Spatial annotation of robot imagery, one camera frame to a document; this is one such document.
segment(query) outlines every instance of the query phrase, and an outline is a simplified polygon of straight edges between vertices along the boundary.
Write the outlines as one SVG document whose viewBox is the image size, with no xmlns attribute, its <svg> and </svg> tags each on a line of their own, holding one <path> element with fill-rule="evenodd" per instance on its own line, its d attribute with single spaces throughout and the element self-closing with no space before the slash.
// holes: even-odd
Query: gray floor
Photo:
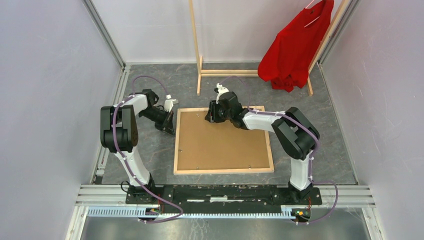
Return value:
<svg viewBox="0 0 424 240">
<path fill-rule="evenodd" d="M 257 63 L 209 63 L 204 64 L 203 68 L 257 69 L 257 66 Z M 126 96 L 131 93 L 132 79 L 138 75 L 149 75 L 162 80 L 172 97 L 179 100 L 177 108 L 208 107 L 209 101 L 216 98 L 214 92 L 216 83 L 224 79 L 223 77 L 204 77 L 200 96 L 197 96 L 198 74 L 195 64 L 133 65 L 125 88 Z M 297 107 L 318 129 L 321 135 L 321 149 L 315 155 L 313 163 L 314 180 L 355 184 L 353 170 L 329 93 L 317 67 L 310 74 L 314 91 L 312 97 L 308 96 L 306 87 L 295 88 L 288 93 L 284 90 L 272 89 L 270 82 L 264 82 L 258 77 L 243 77 L 243 79 L 249 86 L 251 106 L 263 105 L 266 111 L 284 111 L 290 107 Z M 248 91 L 238 80 L 229 79 L 224 85 L 237 94 L 242 104 L 247 105 Z M 135 82 L 135 90 L 142 89 L 153 89 L 161 98 L 159 103 L 164 102 L 164 91 L 154 80 L 138 79 Z M 290 158 L 273 133 L 270 133 L 275 169 L 273 173 L 174 175 L 175 137 L 156 130 L 154 123 L 146 118 L 138 118 L 137 126 L 138 151 L 156 184 L 287 184 L 289 181 Z M 123 166 L 113 154 L 110 154 L 102 183 L 119 184 L 124 180 L 128 180 L 128 177 Z"/>
<path fill-rule="evenodd" d="M 322 216 L 327 209 L 313 209 Z M 361 209 L 336 209 L 308 226 L 285 219 L 185 218 L 161 224 L 143 224 L 135 218 L 87 217 L 84 240 L 369 240 Z"/>
</svg>

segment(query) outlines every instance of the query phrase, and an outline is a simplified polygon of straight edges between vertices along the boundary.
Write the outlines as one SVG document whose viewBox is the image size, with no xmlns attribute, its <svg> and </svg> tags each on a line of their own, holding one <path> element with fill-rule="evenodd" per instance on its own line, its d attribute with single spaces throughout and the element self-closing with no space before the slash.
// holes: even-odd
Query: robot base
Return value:
<svg viewBox="0 0 424 240">
<path fill-rule="evenodd" d="M 145 202 L 146 192 L 128 189 L 126 204 L 157 204 Z M 311 187 L 302 198 L 290 187 L 281 185 L 157 185 L 154 193 L 181 206 L 186 214 L 246 214 L 281 213 L 281 206 L 322 205 L 320 189 Z M 176 214 L 175 207 L 166 207 L 164 213 Z"/>
</svg>

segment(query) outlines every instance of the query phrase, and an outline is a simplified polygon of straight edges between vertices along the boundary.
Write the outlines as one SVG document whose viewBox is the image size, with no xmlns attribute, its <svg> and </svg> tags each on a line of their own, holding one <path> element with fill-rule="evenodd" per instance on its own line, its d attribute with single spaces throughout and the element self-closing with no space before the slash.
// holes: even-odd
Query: clothes hanger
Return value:
<svg viewBox="0 0 424 240">
<path fill-rule="evenodd" d="M 306 7 L 305 7 L 305 9 L 308 9 L 308 7 L 313 3 L 313 2 L 315 2 L 315 0 L 312 0 Z M 315 18 L 314 20 L 312 20 L 310 23 L 308 23 L 308 24 L 306 24 L 305 25 L 305 28 L 307 27 L 307 26 L 309 26 L 309 25 L 311 25 L 313 22 L 315 22 L 317 19 L 319 19 L 320 18 L 320 16 L 318 16 L 317 18 Z"/>
</svg>

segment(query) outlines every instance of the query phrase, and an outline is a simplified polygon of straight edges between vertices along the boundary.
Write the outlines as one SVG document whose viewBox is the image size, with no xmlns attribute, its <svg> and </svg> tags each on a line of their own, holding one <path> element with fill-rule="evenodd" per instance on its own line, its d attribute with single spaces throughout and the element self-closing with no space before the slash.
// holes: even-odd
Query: wooden board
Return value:
<svg viewBox="0 0 424 240">
<path fill-rule="evenodd" d="M 174 174 L 274 172 L 267 131 L 239 129 L 228 120 L 209 123 L 207 113 L 207 107 L 178 109 Z"/>
</svg>

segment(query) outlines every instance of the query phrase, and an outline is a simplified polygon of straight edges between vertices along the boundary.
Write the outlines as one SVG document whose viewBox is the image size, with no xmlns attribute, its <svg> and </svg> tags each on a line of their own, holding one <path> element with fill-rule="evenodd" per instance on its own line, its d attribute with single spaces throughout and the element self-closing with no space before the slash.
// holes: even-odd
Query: wooden leg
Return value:
<svg viewBox="0 0 424 240">
<path fill-rule="evenodd" d="M 198 77 L 197 77 L 197 95 L 200 96 L 200 84 L 202 82 L 202 64 L 203 64 L 203 56 L 200 56 L 200 64 L 199 64 L 199 68 L 200 68 L 200 72 L 198 73 Z"/>
<path fill-rule="evenodd" d="M 198 36 L 196 34 L 196 21 L 195 21 L 195 11 L 193 10 L 193 0 L 188 0 L 188 6 L 189 6 L 189 9 L 190 9 L 191 30 L 193 31 L 194 52 L 196 54 L 197 72 L 200 75 L 201 60 L 200 60 L 200 55 L 199 55 Z"/>
<path fill-rule="evenodd" d="M 314 91 L 312 90 L 311 79 L 307 76 L 307 92 L 309 96 L 314 95 Z"/>
</svg>

